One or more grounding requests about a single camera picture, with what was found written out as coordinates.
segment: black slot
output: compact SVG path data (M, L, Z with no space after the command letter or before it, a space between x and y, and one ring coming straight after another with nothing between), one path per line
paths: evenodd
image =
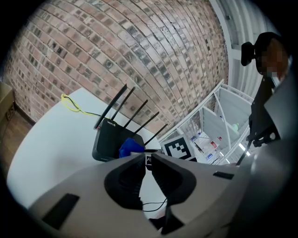
M166 208L166 213L165 213L165 224L162 229L162 235L169 234L180 227L184 226L184 223L182 223L177 217L175 217L172 213L172 210L170 207Z
M196 177L192 172L151 154L152 175L168 199L167 206L183 203L196 187Z
M145 154L140 154L109 172L104 187L110 198L121 207L142 210L139 194L145 174Z
M51 227L59 230L79 198L76 195L67 193L47 212L42 220Z
M213 176L231 180L234 177L234 174L216 171Z

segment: black router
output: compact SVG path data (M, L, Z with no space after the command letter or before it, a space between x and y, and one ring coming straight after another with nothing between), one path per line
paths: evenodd
M155 115L153 115L148 121L146 121L139 129L137 129L135 132L130 131L127 129L127 125L131 122L131 120L139 113L139 111L145 106L145 104L148 102L146 100L140 108L135 112L135 114L132 116L132 118L129 119L129 121L125 124L125 126L121 126L114 122L114 118L116 114L119 112L120 108L123 106L123 104L126 102L126 100L129 98L129 96L134 91L134 87L130 90L128 95L125 97L123 102L119 105L119 108L116 110L114 115L111 119L105 118L111 107L116 103L116 101L121 97L121 95L125 92L127 89L127 85L124 85L124 87L119 91L119 93L112 99L108 107L105 109L101 117L98 119L96 125L94 126L95 129L97 129L97 134L95 137L95 142L93 146L92 151L92 157L95 160L108 162L110 160L114 160L119 158L119 149L123 145L123 143L126 141L127 138L133 138L136 143L138 143L141 146L146 146L155 136L157 136L168 124L164 125L152 138L150 138L146 143L144 143L143 138L138 135L137 133L146 126L150 121L152 121L158 114L157 112Z

